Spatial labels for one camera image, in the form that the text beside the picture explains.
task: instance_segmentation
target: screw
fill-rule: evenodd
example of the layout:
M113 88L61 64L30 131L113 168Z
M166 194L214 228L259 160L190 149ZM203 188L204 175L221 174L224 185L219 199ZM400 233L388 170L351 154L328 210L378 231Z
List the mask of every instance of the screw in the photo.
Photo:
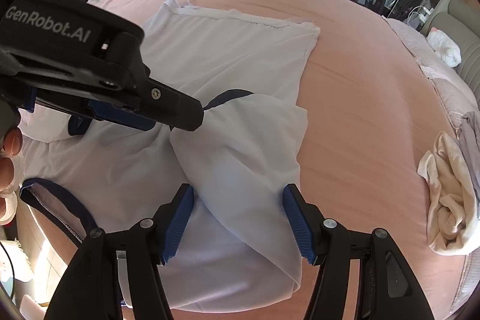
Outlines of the screw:
M337 226L337 222L334 219L325 219L323 221L323 225L327 228L335 228Z
M157 100L157 99L160 99L161 96L162 96L162 92L160 91L160 89L157 89L156 87L154 87L152 89L152 98Z
M385 239L387 237L387 231L385 231L385 229L376 229L375 230L375 236L377 236L378 238L380 239Z
M100 228L94 228L90 231L90 237L96 239L102 235L102 230Z
M142 228L150 228L153 225L153 220L152 219L143 219L140 222L140 226Z

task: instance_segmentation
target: fingernail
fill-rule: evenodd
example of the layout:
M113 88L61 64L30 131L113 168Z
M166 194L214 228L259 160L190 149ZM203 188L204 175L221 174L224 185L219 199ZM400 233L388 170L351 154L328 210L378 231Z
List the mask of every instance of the fingernail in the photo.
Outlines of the fingernail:
M22 141L18 136L15 136L14 139L11 141L11 155L16 156L20 153L22 149Z

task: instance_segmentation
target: gray garment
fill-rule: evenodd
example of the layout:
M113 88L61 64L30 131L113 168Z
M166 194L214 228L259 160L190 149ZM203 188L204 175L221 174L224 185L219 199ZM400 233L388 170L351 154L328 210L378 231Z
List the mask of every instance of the gray garment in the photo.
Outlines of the gray garment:
M457 132L458 143L472 179L473 189L480 203L480 116L467 112Z

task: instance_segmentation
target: bed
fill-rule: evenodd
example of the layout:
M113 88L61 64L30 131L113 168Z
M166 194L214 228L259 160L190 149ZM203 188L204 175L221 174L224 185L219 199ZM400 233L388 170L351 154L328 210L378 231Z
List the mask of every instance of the bed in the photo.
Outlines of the bed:
M164 1L103 0L97 6L141 24ZM429 193L416 170L437 134L454 136L455 131L432 84L395 32L382 17L347 0L183 1L278 19L313 19L321 27L297 101L308 110L309 120L298 154L304 198L348 229L386 228L416 274L435 318L447 318L462 304L458 291L466 257L440 256L428 248ZM75 247L50 221L34 214L68 263ZM291 299L269 307L230 314L175 310L174 317L302 319L316 274L317 268L304 260L301 288ZM354 265L345 319L354 315L357 275Z

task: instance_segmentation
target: white plush toy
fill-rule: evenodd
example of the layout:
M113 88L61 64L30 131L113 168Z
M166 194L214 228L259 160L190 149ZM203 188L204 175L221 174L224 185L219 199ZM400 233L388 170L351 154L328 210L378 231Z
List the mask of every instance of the white plush toy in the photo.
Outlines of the white plush toy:
M440 29L432 28L427 42L448 67L458 66L462 62L459 46Z

